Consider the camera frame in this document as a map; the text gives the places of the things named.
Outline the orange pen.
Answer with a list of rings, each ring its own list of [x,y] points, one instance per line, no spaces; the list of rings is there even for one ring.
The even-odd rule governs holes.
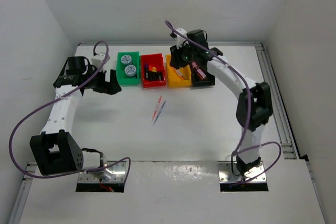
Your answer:
[[[180,72],[179,69],[176,69],[175,72],[176,72],[176,74],[177,74],[182,80],[184,80],[184,76],[183,76],[183,74]]]

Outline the pink capped tube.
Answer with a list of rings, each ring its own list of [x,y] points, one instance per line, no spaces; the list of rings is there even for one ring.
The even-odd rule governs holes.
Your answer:
[[[205,80],[207,78],[207,75],[202,71],[202,69],[195,62],[192,62],[192,67],[193,67],[194,72],[197,74],[197,76],[201,80]]]

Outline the pink cap black highlighter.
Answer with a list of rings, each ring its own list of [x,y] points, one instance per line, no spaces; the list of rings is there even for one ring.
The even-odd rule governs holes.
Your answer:
[[[157,75],[157,81],[162,81],[162,80],[163,80],[162,72],[161,72],[161,71],[158,71],[158,72],[156,73],[156,75]]]

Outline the yellow cap black highlighter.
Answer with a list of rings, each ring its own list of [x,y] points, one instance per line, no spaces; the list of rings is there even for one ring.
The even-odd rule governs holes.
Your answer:
[[[157,75],[158,75],[157,68],[156,67],[152,67],[152,80],[153,81],[157,81],[157,79],[158,79]]]

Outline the purple cap black highlighter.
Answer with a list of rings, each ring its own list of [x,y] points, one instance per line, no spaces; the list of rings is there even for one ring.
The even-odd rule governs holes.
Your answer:
[[[149,79],[149,65],[148,65],[148,63],[144,63],[143,68],[144,68],[144,79],[148,80]]]

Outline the orange cap black highlighter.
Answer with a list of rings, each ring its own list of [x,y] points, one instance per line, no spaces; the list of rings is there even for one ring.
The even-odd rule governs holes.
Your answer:
[[[148,80],[153,81],[153,68],[152,68],[152,66],[149,66],[149,69],[148,69]]]

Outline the red pen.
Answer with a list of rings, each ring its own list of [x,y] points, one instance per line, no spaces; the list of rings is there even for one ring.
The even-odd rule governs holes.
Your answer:
[[[157,102],[157,104],[156,104],[154,113],[153,113],[153,115],[152,115],[152,122],[153,122],[154,119],[155,119],[155,116],[156,116],[157,111],[158,111],[158,109],[159,109],[159,106],[160,106],[160,104],[161,104],[161,100],[162,100],[162,95],[159,97],[158,102]]]

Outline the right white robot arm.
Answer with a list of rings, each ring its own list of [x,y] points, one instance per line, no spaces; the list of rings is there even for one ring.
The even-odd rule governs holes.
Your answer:
[[[244,176],[261,162],[261,136],[273,114],[269,84],[246,77],[228,62],[219,49],[209,48],[203,30],[187,32],[179,28],[170,36],[175,40],[175,45],[170,48],[171,67],[179,69],[195,63],[217,78],[237,98],[236,119],[242,133],[232,152],[232,160],[239,174]]]

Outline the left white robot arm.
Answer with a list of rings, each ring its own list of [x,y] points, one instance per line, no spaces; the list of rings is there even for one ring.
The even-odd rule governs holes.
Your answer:
[[[47,123],[39,135],[30,139],[30,148],[42,175],[60,175],[103,166],[103,153],[81,149],[71,131],[76,108],[85,90],[108,95],[121,91],[115,70],[110,71],[110,80],[106,81],[102,63],[108,60],[104,53],[96,54],[92,60],[84,56],[67,58],[53,84],[56,103]]]

